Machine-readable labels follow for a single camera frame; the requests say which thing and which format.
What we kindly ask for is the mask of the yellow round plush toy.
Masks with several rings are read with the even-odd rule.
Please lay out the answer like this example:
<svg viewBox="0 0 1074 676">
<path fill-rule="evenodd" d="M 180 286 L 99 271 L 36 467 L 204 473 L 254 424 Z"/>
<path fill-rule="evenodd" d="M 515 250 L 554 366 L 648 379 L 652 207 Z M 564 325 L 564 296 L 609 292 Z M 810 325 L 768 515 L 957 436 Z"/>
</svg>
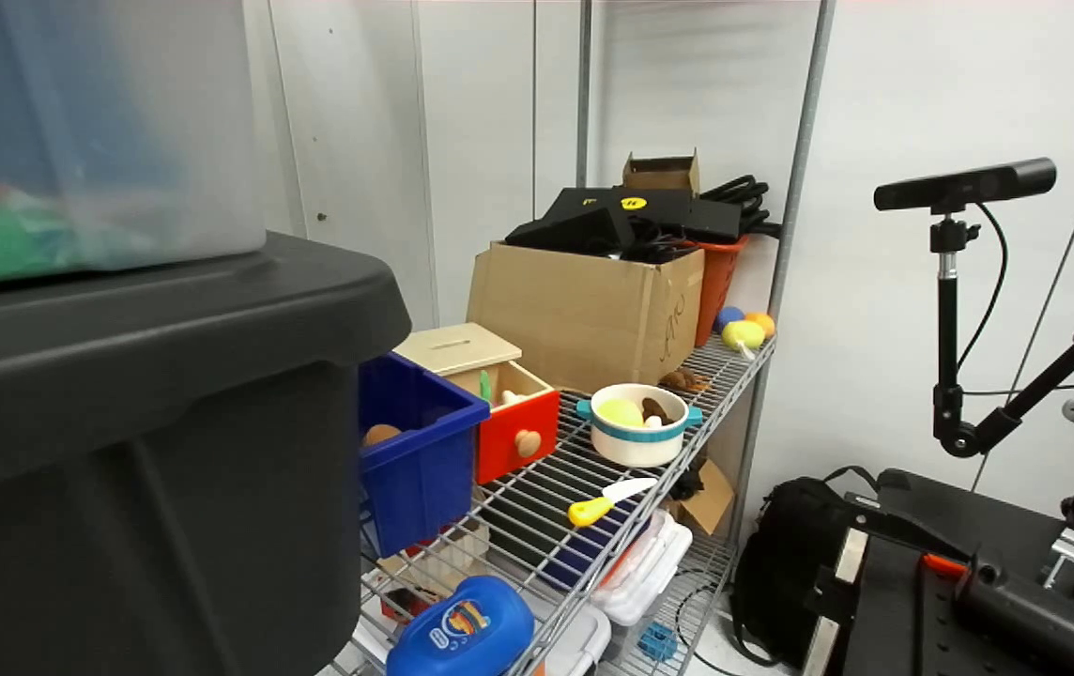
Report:
<svg viewBox="0 0 1074 676">
<path fill-rule="evenodd" d="M 609 399 L 597 405 L 599 420 L 621 426 L 643 426 L 643 405 L 634 399 Z"/>
</svg>

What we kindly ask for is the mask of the wooden box with red drawer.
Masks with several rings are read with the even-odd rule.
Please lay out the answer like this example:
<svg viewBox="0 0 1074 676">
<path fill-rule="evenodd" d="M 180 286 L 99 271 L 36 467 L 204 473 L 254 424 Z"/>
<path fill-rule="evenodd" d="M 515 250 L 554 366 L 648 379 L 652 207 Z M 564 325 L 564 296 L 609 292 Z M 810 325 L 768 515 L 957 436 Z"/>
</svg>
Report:
<svg viewBox="0 0 1074 676">
<path fill-rule="evenodd" d="M 523 350 L 479 323 L 413 330 L 399 356 L 478 394 L 478 482 L 503 482 L 559 443 L 559 389 L 523 364 Z"/>
</svg>

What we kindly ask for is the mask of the brown plush toy in bowl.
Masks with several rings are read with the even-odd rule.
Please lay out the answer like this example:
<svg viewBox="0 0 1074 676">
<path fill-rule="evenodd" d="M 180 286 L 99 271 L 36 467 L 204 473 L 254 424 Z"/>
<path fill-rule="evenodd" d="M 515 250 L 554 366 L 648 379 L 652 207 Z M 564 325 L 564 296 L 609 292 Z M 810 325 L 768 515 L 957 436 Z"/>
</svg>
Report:
<svg viewBox="0 0 1074 676">
<path fill-rule="evenodd" d="M 643 420 L 648 424 L 652 415 L 666 424 L 667 409 L 657 399 L 643 399 Z"/>
</svg>

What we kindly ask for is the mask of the white bowl with teal rim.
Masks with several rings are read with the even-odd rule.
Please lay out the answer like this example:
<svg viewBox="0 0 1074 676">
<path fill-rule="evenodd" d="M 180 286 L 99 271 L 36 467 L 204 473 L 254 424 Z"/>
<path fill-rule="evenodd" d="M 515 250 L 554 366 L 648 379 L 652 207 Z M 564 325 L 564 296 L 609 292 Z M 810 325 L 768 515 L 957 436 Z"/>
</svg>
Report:
<svg viewBox="0 0 1074 676">
<path fill-rule="evenodd" d="M 643 426 L 621 426 L 599 420 L 597 405 L 609 399 L 657 399 L 667 409 L 667 420 L 657 415 Z M 681 394 L 652 385 L 652 381 L 613 381 L 593 389 L 576 405 L 576 414 L 588 424 L 588 443 L 599 459 L 628 467 L 628 470 L 652 470 L 667 467 L 681 450 L 689 426 L 703 424 L 703 409 L 687 405 Z"/>
</svg>

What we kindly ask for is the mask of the yellow and blue toy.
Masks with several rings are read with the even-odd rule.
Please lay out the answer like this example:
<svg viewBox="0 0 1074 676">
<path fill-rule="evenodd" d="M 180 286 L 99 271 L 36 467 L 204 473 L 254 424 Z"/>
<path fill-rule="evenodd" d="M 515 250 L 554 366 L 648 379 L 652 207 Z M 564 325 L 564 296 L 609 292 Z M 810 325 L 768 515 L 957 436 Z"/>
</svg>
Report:
<svg viewBox="0 0 1074 676">
<path fill-rule="evenodd" d="M 773 336 L 777 323 L 767 310 L 740 310 L 722 309 L 717 310 L 717 333 L 730 350 L 752 356 Z"/>
</svg>

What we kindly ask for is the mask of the blue plastic bin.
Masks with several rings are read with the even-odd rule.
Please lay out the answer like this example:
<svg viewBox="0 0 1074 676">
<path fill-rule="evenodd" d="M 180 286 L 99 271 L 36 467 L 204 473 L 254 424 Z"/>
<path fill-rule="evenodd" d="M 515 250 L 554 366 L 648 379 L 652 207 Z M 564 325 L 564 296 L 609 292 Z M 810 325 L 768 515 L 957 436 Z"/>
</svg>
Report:
<svg viewBox="0 0 1074 676">
<path fill-rule="evenodd" d="M 374 356 L 359 366 L 359 430 L 392 424 L 392 439 L 359 450 L 359 485 L 383 554 L 425 543 L 474 502 L 478 426 L 489 405 L 449 379 Z"/>
</svg>

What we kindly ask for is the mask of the orange plastic container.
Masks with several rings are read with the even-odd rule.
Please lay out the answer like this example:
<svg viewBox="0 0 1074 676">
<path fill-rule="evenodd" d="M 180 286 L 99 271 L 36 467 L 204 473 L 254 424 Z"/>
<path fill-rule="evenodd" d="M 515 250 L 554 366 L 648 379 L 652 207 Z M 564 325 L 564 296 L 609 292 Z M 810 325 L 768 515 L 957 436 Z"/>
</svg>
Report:
<svg viewBox="0 0 1074 676">
<path fill-rule="evenodd" d="M 697 296 L 697 323 L 694 323 L 694 340 L 706 346 L 712 333 L 712 319 L 730 296 L 736 264 L 743 254 L 743 245 L 697 245 L 703 250 L 703 296 Z"/>
</svg>

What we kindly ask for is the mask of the small cardboard box on top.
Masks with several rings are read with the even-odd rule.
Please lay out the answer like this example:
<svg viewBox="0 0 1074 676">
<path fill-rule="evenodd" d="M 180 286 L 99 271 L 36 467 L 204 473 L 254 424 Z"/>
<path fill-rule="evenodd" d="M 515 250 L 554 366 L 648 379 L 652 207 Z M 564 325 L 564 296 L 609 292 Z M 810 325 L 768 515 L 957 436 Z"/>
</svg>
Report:
<svg viewBox="0 0 1074 676">
<path fill-rule="evenodd" d="M 697 157 L 694 155 L 629 155 L 622 161 L 628 186 L 652 186 L 652 192 L 697 192 Z"/>
</svg>

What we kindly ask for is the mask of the white plastic container lower shelf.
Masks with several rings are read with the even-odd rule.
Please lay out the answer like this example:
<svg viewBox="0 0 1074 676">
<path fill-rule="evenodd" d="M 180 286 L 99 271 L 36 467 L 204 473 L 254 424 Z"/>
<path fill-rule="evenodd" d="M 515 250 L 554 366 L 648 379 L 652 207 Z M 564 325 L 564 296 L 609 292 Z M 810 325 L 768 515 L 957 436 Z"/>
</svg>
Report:
<svg viewBox="0 0 1074 676">
<path fill-rule="evenodd" d="M 588 600 L 621 625 L 634 625 L 652 597 L 676 577 L 694 533 L 657 510 L 634 543 L 609 567 Z"/>
</svg>

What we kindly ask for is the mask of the blue plastic lunch case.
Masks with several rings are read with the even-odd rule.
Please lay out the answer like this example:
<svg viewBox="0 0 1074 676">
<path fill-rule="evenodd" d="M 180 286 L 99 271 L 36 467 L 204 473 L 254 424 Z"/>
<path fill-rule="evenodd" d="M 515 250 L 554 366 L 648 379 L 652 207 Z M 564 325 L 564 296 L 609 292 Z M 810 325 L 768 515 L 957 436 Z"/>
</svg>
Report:
<svg viewBox="0 0 1074 676">
<path fill-rule="evenodd" d="M 474 574 L 399 633 L 387 676 L 507 676 L 530 639 L 525 597 L 497 574 Z"/>
</svg>

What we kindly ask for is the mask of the black backpack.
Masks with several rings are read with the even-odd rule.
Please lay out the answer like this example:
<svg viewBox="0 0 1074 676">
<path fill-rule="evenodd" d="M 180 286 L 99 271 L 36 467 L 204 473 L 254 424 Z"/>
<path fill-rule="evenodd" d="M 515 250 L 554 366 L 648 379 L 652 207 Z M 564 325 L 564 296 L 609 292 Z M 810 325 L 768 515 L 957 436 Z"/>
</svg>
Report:
<svg viewBox="0 0 1074 676">
<path fill-rule="evenodd" d="M 821 475 L 780 482 L 758 508 L 746 538 L 730 612 L 736 646 L 763 666 L 802 669 L 816 625 L 837 625 L 821 676 L 842 676 L 846 625 L 857 589 L 837 577 L 837 554 L 853 527 L 866 527 L 873 502 L 842 494 Z"/>
</svg>

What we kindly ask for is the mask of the large dark grey storage tote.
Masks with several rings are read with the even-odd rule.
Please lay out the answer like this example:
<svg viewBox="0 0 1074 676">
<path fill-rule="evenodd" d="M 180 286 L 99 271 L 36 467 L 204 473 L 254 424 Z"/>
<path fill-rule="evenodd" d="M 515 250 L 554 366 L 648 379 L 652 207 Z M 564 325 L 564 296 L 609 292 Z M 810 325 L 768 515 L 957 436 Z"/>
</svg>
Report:
<svg viewBox="0 0 1074 676">
<path fill-rule="evenodd" d="M 359 364 L 387 264 L 235 257 L 0 290 L 0 676 L 314 676 L 354 633 Z"/>
</svg>

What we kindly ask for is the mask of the black perforated table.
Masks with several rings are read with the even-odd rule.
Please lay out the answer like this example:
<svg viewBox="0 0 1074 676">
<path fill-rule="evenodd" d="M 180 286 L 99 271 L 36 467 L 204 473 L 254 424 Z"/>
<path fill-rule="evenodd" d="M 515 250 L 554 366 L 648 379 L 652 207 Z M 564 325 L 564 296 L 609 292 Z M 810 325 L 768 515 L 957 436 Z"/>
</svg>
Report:
<svg viewBox="0 0 1074 676">
<path fill-rule="evenodd" d="M 880 510 L 916 538 L 871 533 L 846 676 L 1074 676 L 1074 522 L 906 470 L 880 473 Z M 1001 580 L 934 577 L 922 552 Z"/>
</svg>

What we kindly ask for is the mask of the clear plastic storage bin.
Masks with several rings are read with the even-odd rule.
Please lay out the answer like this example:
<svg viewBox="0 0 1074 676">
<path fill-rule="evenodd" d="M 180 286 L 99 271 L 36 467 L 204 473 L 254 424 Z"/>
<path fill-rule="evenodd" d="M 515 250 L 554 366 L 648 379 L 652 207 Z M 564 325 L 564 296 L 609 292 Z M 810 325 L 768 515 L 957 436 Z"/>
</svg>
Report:
<svg viewBox="0 0 1074 676">
<path fill-rule="evenodd" d="M 261 239 L 243 0 L 0 0 L 0 282 Z"/>
</svg>

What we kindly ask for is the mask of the yellow handled toy knife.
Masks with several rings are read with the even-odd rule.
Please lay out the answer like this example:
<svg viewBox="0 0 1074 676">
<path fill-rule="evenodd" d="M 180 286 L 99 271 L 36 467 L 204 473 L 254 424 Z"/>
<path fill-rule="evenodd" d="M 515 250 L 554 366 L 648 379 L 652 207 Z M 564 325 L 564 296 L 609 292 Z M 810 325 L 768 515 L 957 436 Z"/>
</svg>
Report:
<svg viewBox="0 0 1074 676">
<path fill-rule="evenodd" d="M 569 508 L 566 508 L 566 522 L 569 522 L 576 528 L 586 528 L 586 527 L 599 522 L 617 502 L 622 502 L 622 500 L 629 500 L 629 494 L 638 494 L 638 492 L 646 492 L 646 487 L 652 487 L 652 485 L 657 485 L 657 475 L 613 482 L 613 485 L 599 487 L 597 494 L 569 502 Z"/>
</svg>

